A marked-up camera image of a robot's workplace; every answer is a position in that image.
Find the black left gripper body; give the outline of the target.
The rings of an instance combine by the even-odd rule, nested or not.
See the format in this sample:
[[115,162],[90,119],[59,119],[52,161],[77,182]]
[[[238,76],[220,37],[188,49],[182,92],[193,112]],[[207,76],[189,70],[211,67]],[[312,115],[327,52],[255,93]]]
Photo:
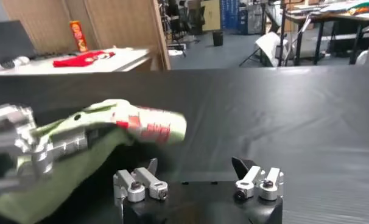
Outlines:
[[6,153],[0,154],[0,194],[19,188],[20,183],[16,174],[16,161]]

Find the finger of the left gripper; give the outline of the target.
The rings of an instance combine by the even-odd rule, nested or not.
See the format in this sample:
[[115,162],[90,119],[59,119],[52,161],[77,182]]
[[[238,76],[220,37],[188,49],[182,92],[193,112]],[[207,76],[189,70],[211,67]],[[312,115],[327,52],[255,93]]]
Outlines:
[[36,128],[33,110],[19,105],[0,105],[0,148],[11,147],[19,139],[34,142]]
[[65,127],[52,123],[34,128],[22,140],[25,150],[16,157],[16,173],[21,178],[43,178],[52,173],[55,164],[91,148],[116,127],[113,124],[84,124]]

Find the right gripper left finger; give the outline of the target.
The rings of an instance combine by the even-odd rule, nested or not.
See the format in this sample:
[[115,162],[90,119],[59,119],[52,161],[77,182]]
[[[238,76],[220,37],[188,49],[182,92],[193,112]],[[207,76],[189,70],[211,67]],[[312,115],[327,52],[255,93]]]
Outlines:
[[113,175],[114,202],[122,203],[125,199],[138,203],[149,197],[164,201],[169,195],[169,187],[165,181],[159,180],[155,174],[158,159],[150,160],[147,167],[135,168],[132,172],[118,170]]

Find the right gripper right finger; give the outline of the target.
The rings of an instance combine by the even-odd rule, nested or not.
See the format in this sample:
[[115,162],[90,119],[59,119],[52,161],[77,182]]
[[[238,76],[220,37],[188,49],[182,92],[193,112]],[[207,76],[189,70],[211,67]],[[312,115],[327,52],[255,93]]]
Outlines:
[[255,194],[266,201],[275,201],[284,195],[284,173],[280,168],[272,167],[266,172],[250,159],[231,158],[238,180],[235,182],[234,197],[245,201]]

